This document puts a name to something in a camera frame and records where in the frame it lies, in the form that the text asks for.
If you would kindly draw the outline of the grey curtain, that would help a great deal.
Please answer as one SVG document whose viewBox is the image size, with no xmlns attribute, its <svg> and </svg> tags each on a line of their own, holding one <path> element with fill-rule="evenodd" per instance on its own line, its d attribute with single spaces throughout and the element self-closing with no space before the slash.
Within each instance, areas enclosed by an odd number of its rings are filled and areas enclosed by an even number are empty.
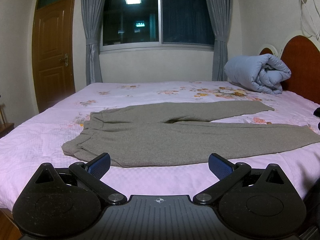
<svg viewBox="0 0 320 240">
<path fill-rule="evenodd" d="M 105 0 L 81 0 L 81 14 L 86 39 L 86 84 L 101 82 L 99 38 Z"/>
<path fill-rule="evenodd" d="M 226 81 L 227 42 L 231 27 L 233 0 L 206 0 L 214 34 L 213 81 Z"/>
</svg>

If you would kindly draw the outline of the light blue rolled duvet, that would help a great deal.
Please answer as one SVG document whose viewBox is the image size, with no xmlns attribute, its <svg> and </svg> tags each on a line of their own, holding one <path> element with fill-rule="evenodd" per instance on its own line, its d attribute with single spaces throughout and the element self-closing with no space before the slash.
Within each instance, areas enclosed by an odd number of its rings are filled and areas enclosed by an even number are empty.
<svg viewBox="0 0 320 240">
<path fill-rule="evenodd" d="M 224 66 L 231 82 L 254 92 L 281 94 L 281 82 L 291 77 L 291 70 L 272 54 L 236 56 Z"/>
</svg>

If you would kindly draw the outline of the wooden bedside furniture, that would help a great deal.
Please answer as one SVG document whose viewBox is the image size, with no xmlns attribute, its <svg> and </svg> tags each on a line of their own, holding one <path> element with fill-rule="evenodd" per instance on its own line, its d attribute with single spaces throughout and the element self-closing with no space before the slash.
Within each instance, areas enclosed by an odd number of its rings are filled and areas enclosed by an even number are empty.
<svg viewBox="0 0 320 240">
<path fill-rule="evenodd" d="M 14 123 L 6 122 L 2 108 L 0 108 L 0 113 L 1 113 L 0 138 L 2 138 L 14 129 Z"/>
</svg>

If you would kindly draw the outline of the red wooden headboard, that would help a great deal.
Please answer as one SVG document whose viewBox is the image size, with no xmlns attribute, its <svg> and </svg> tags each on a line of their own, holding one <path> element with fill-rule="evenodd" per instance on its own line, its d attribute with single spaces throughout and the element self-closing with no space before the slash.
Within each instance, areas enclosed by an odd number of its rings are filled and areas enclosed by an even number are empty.
<svg viewBox="0 0 320 240">
<path fill-rule="evenodd" d="M 291 70 L 291 77 L 281 83 L 283 90 L 319 103 L 319 45 L 305 36 L 294 36 L 286 42 L 280 59 Z"/>
</svg>

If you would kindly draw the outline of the grey knit pants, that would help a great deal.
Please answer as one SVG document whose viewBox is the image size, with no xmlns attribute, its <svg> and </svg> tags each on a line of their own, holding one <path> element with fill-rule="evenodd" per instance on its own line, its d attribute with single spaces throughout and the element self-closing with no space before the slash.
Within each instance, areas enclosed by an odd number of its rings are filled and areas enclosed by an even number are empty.
<svg viewBox="0 0 320 240">
<path fill-rule="evenodd" d="M 65 142 L 65 155 L 91 161 L 102 153 L 120 167 L 204 163 L 295 150 L 319 142 L 306 126 L 223 123 L 221 119 L 268 111 L 259 101 L 154 103 L 91 113 L 83 131 Z"/>
</svg>

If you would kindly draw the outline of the sliding glass window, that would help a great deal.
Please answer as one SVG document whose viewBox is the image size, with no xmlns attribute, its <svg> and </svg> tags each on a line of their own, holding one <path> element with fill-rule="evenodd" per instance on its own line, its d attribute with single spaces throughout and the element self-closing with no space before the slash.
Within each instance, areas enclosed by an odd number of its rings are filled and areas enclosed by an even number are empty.
<svg viewBox="0 0 320 240">
<path fill-rule="evenodd" d="M 105 0 L 103 51 L 213 46 L 206 0 Z"/>
</svg>

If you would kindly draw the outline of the right grey curtain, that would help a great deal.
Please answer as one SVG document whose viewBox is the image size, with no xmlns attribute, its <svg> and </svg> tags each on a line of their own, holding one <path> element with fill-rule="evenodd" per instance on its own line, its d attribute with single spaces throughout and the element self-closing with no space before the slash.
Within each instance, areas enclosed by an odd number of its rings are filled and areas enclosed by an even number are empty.
<svg viewBox="0 0 320 240">
<path fill-rule="evenodd" d="M 226 81 L 227 42 L 231 27 L 233 0 L 206 0 L 214 34 L 213 81 Z"/>
</svg>

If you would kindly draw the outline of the left grey curtain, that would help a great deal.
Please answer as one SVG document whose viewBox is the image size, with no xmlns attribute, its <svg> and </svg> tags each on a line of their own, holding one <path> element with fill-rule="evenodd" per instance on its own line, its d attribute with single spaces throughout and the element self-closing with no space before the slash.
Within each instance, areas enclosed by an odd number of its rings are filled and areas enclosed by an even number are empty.
<svg viewBox="0 0 320 240">
<path fill-rule="evenodd" d="M 81 0 L 81 14 L 86 39 L 86 84 L 101 82 L 99 38 L 105 0 Z"/>
</svg>

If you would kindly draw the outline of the brown wooden door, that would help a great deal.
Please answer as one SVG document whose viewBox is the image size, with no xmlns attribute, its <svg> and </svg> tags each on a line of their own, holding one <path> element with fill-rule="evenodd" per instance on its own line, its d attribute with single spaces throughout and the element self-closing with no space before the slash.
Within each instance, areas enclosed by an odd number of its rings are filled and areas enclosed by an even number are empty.
<svg viewBox="0 0 320 240">
<path fill-rule="evenodd" d="M 74 0 L 37 0 L 32 66 L 37 107 L 43 112 L 75 93 L 72 59 Z"/>
</svg>

